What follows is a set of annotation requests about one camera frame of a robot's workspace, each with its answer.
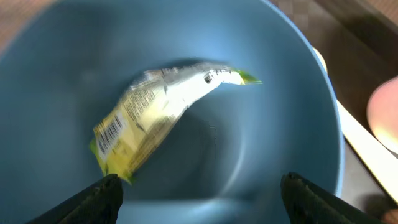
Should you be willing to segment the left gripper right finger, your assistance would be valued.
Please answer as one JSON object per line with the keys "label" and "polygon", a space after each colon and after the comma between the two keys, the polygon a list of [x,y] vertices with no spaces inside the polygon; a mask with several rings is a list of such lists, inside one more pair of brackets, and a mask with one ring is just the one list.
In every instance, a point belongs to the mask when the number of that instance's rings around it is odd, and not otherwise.
{"label": "left gripper right finger", "polygon": [[295,172],[282,176],[280,189],[293,224],[382,224]]}

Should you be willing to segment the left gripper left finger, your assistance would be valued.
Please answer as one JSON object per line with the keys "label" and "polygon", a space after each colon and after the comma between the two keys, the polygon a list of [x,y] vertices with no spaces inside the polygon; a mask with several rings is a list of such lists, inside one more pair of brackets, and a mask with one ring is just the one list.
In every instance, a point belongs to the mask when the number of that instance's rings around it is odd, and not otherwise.
{"label": "left gripper left finger", "polygon": [[115,224],[122,203],[121,179],[116,174],[110,174],[31,220],[30,223]]}

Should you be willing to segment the yellow green snack wrapper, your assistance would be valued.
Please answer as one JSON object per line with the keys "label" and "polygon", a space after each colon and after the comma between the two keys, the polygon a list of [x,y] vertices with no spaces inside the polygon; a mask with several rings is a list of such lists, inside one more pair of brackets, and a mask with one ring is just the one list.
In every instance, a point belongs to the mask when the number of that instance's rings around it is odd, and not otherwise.
{"label": "yellow green snack wrapper", "polygon": [[247,72],[216,62],[146,70],[94,128],[90,150],[103,175],[129,184],[184,112],[222,83],[260,84]]}

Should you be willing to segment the pink plastic cup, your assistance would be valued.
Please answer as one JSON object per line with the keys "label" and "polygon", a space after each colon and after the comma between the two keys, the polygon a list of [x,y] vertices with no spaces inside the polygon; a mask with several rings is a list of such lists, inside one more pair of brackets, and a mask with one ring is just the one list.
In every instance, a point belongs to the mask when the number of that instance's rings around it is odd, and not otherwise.
{"label": "pink plastic cup", "polygon": [[373,135],[384,147],[397,154],[397,77],[373,91],[366,112]]}

